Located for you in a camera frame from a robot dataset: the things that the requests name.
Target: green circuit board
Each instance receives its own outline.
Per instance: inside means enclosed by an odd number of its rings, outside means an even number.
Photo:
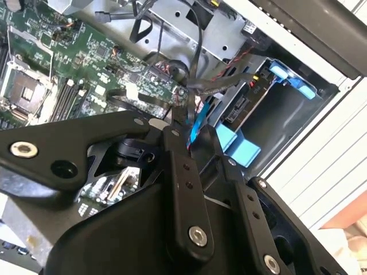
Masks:
[[[23,12],[12,13],[0,2],[0,32],[10,45],[10,57],[49,77],[50,83],[57,83],[58,95],[66,84],[79,86],[80,91],[67,99],[69,110],[63,119],[120,111],[106,103],[106,92],[124,88],[127,83],[135,84],[139,93],[170,105],[185,104],[186,96],[179,95],[179,85],[175,81],[160,74],[157,67],[151,70],[151,66],[147,67],[145,62],[105,34],[75,18],[64,17],[43,2],[38,5],[38,13],[42,21],[31,4],[26,4]],[[50,26],[43,21],[63,24],[63,27]],[[144,73],[132,73],[142,70]],[[12,70],[6,83],[2,79],[5,85],[2,96],[11,98],[17,77],[18,72]],[[167,112],[139,100],[121,99],[158,118],[163,118]],[[22,124],[22,119],[17,116],[14,123]]]

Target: motherboard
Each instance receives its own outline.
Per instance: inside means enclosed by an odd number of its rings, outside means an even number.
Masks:
[[[167,72],[148,65],[92,26],[39,2],[13,13],[0,2],[0,129],[132,109],[163,119],[186,94]],[[123,106],[108,91],[123,90]],[[152,98],[153,105],[138,95]],[[88,217],[133,193],[139,170],[84,187],[79,212]]]

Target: chip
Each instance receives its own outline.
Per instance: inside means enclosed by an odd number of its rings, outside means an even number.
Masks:
[[[107,49],[105,47],[102,46],[98,46],[96,54],[98,54],[99,56],[104,57],[107,53]]]
[[[129,80],[132,83],[136,83],[139,80],[139,75],[137,73],[132,73]]]

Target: ram slot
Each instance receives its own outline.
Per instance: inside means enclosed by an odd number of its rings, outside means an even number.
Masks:
[[[69,81],[66,80],[61,88],[50,122],[62,121],[68,118],[77,94],[77,85],[70,85]]]
[[[6,70],[6,64],[9,60],[9,47],[6,43],[0,46],[0,82],[3,80],[3,75]]]

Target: black bracket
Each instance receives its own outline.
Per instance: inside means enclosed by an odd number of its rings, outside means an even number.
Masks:
[[[240,166],[223,154],[213,127],[201,130],[191,151],[204,194],[234,212],[240,254],[251,274],[346,274],[269,183],[244,180]]]
[[[197,166],[181,135],[172,127],[163,130],[167,248],[174,261],[203,264],[214,255],[212,229]]]
[[[149,129],[146,120],[127,111],[2,131],[0,191],[42,204],[70,205],[86,184],[93,162],[101,158],[93,150],[95,144],[102,143],[99,152],[105,152],[128,134],[141,137]],[[36,154],[12,154],[16,142],[32,144]]]

